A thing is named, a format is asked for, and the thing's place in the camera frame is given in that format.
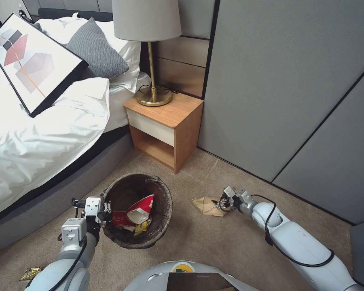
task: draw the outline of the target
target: crumpled paper bag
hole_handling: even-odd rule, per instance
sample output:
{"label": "crumpled paper bag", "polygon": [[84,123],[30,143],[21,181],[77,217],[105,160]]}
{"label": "crumpled paper bag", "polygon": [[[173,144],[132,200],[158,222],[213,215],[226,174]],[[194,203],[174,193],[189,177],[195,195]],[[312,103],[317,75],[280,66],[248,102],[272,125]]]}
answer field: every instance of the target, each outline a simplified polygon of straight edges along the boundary
{"label": "crumpled paper bag", "polygon": [[223,217],[226,214],[226,212],[218,209],[212,202],[212,199],[215,201],[219,200],[218,198],[205,196],[202,198],[192,199],[192,202],[204,215]]}

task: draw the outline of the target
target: nightstand drawer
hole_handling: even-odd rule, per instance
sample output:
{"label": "nightstand drawer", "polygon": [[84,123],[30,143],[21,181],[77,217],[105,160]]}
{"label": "nightstand drawer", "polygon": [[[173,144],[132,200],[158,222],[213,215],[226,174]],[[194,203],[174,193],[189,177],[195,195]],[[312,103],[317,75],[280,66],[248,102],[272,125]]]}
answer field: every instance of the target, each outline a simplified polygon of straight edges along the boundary
{"label": "nightstand drawer", "polygon": [[155,122],[127,108],[129,124],[171,146],[174,146],[174,129]]}

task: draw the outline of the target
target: wicker trash can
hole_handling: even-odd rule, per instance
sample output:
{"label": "wicker trash can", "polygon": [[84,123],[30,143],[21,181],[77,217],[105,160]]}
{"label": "wicker trash can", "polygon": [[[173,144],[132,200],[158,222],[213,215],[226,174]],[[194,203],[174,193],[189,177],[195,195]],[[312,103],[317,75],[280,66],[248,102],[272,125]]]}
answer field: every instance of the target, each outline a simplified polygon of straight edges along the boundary
{"label": "wicker trash can", "polygon": [[170,191],[159,177],[144,172],[129,173],[114,181],[101,196],[104,202],[111,203],[112,211],[125,211],[151,194],[154,194],[150,213],[152,222],[146,232],[134,237],[133,232],[119,230],[108,222],[103,228],[104,234],[126,249],[146,249],[155,245],[169,226],[173,207]]}

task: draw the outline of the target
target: snack bag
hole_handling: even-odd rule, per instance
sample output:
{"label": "snack bag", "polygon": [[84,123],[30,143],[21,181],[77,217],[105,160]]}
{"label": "snack bag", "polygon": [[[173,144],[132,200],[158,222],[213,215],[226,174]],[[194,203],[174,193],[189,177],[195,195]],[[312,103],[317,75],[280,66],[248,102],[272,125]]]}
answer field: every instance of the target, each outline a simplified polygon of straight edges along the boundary
{"label": "snack bag", "polygon": [[142,222],[145,222],[150,215],[153,202],[154,194],[148,195],[147,197],[144,197],[143,199],[133,204],[127,210],[127,217],[129,221],[135,224],[141,224]]}
{"label": "snack bag", "polygon": [[38,275],[42,271],[41,267],[28,268],[19,281],[27,281],[33,279],[36,275]]}
{"label": "snack bag", "polygon": [[112,212],[112,223],[118,229],[127,229],[129,231],[134,231],[136,224],[130,222],[127,219],[126,211],[113,211]]}
{"label": "snack bag", "polygon": [[151,223],[151,216],[149,216],[149,218],[145,222],[137,224],[135,228],[135,234],[133,236],[135,237],[141,234],[142,232],[147,231],[148,227],[150,226],[150,223]]}

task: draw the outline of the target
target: black picture frame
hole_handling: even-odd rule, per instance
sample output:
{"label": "black picture frame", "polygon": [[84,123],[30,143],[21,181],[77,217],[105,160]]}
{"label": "black picture frame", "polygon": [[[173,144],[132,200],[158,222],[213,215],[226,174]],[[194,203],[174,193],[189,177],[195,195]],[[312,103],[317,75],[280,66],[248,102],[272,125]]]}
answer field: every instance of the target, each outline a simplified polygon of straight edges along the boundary
{"label": "black picture frame", "polygon": [[11,78],[8,76],[8,74],[6,73],[4,67],[2,66],[2,64],[0,63],[0,68],[1,70],[4,72],[6,78],[8,79],[9,83],[11,84],[14,92],[16,93],[16,95],[18,96],[20,102],[22,103],[24,109],[27,111],[28,115],[30,117],[35,117],[38,114],[40,114],[41,112],[43,112],[44,110],[46,110],[47,108],[51,107],[51,105],[54,103],[55,100],[58,99],[59,96],[61,96],[61,94],[75,81],[78,81],[81,79],[81,73],[88,67],[88,63],[83,60],[82,58],[80,58],[78,55],[76,55],[75,53],[73,53],[72,51],[68,50],[67,48],[65,48],[64,46],[62,46],[60,43],[58,43],[56,40],[52,39],[50,36],[44,34],[43,32],[39,31],[38,29],[36,29],[32,24],[26,22],[24,19],[22,19],[21,17],[19,17],[18,15],[12,13],[4,22],[3,24],[0,26],[0,29],[5,25],[5,23],[10,20],[12,17],[18,17],[21,21],[23,21],[24,23],[26,23],[27,25],[30,26],[31,30],[35,30],[38,33],[40,33],[42,35],[42,37],[46,37],[50,40],[52,40],[54,43],[56,43],[61,49],[68,51],[71,55],[73,55],[74,57],[78,58],[79,63],[71,70],[71,72],[59,83],[57,84],[57,86],[55,87],[55,89],[53,89],[50,94],[48,94],[43,100],[42,102],[39,103],[39,105],[32,111],[30,111],[27,107],[27,104],[24,102],[24,100],[22,99],[22,97],[20,96],[18,90],[16,89],[16,87],[14,86]]}

